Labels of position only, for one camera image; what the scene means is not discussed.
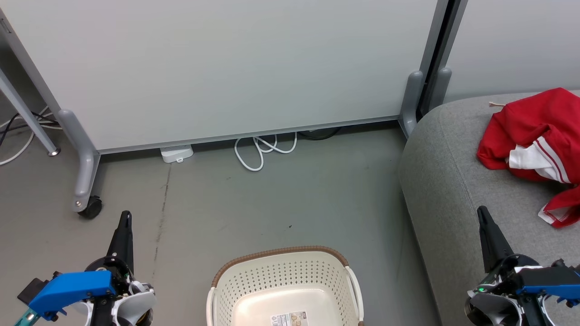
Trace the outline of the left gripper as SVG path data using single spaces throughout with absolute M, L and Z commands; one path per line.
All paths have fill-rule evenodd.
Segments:
M 86 299 L 87 326 L 150 326 L 156 296 L 153 285 L 133 275 L 132 213 L 122 211 L 107 256 L 87 266 L 87 272 L 111 273 L 114 293 Z

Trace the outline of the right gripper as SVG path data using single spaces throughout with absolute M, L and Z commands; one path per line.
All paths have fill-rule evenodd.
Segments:
M 542 268 L 514 254 L 486 206 L 477 208 L 485 278 L 468 292 L 466 317 L 475 326 L 543 326 L 542 297 L 523 289 L 520 272 Z

